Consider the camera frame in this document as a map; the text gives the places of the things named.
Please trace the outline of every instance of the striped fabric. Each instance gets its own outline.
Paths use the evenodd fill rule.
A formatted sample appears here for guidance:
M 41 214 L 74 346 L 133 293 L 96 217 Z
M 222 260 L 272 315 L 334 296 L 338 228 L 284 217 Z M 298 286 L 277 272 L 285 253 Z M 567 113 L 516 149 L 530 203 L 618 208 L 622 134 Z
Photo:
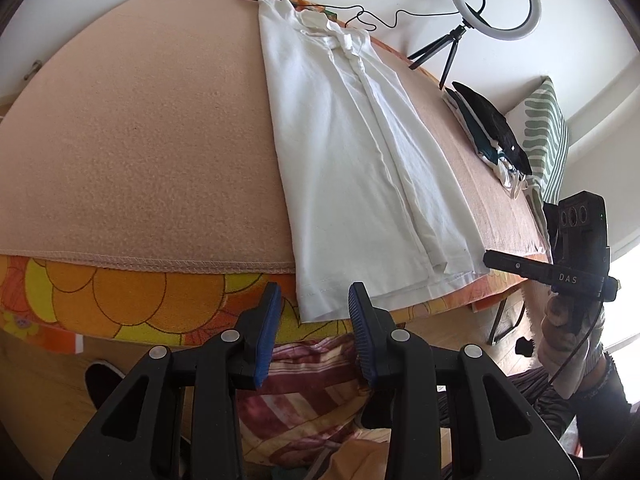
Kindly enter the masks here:
M 554 84 L 546 78 L 542 86 L 524 100 L 526 119 L 519 128 L 524 132 L 524 148 L 533 175 L 527 178 L 530 186 L 540 190 L 544 202 L 557 204 L 569 150 L 569 130 L 556 99 Z M 516 124 L 511 124 L 515 135 Z
M 547 77 L 540 88 L 506 115 L 506 119 L 531 164 L 533 174 L 527 177 L 529 189 L 525 196 L 540 235 L 546 240 L 550 258 L 543 203 L 558 203 L 569 151 L 569 130 L 551 79 Z
M 369 394 L 353 335 L 277 346 L 260 390 L 236 392 L 245 460 L 292 468 L 311 464 L 327 441 L 388 441 L 390 430 L 355 423 Z

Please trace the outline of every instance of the orange floral bedsheet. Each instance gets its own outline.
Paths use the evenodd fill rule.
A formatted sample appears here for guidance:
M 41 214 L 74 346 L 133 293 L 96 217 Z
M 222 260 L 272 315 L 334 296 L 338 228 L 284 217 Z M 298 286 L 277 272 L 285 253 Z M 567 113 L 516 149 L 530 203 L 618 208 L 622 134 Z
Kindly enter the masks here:
M 437 300 L 392 313 L 398 323 L 503 292 L 522 279 L 492 272 Z M 0 328 L 52 351 L 82 351 L 82 335 L 197 346 L 258 303 L 267 282 L 282 288 L 277 343 L 351 331 L 348 320 L 300 323 L 294 274 L 180 274 L 80 266 L 0 254 Z

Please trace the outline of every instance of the metal screw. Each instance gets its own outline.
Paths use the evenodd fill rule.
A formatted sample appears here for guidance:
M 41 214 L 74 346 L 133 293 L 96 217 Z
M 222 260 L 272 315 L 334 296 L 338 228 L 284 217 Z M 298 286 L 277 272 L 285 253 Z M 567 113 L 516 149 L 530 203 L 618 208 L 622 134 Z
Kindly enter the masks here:
M 478 345 L 467 345 L 465 346 L 465 354 L 477 359 L 482 355 L 482 349 Z
M 406 330 L 402 330 L 401 328 L 396 328 L 391 333 L 391 339 L 399 342 L 409 341 L 410 336 L 411 334 L 409 334 Z
M 42 62 L 39 59 L 33 62 L 31 65 L 31 69 L 24 75 L 22 78 L 25 81 L 28 81 L 35 73 L 42 68 Z
M 222 339 L 222 341 L 224 341 L 225 343 L 233 343 L 234 341 L 238 341 L 238 339 L 240 339 L 240 333 L 238 332 L 238 330 L 225 330 L 220 336 L 220 339 Z
M 154 346 L 149 350 L 149 357 L 152 359 L 162 359 L 166 354 L 166 346 Z

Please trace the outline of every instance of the green striped pillow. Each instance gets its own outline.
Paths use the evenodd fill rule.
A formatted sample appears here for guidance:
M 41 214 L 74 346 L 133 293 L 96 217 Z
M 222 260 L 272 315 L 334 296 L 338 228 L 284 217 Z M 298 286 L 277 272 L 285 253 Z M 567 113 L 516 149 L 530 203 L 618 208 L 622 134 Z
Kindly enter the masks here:
M 544 202 L 557 204 L 569 150 L 569 130 L 546 78 L 540 88 L 506 115 L 518 143 L 529 157 L 533 174 L 527 177 Z

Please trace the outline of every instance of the white shirt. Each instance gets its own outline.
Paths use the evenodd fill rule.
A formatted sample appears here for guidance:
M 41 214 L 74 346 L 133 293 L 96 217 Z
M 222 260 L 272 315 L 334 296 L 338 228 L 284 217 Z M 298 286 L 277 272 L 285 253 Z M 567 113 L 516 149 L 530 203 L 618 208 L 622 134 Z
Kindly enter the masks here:
M 488 273 L 449 163 L 366 31 L 259 2 L 302 321 L 348 318 L 353 282 L 394 310 Z

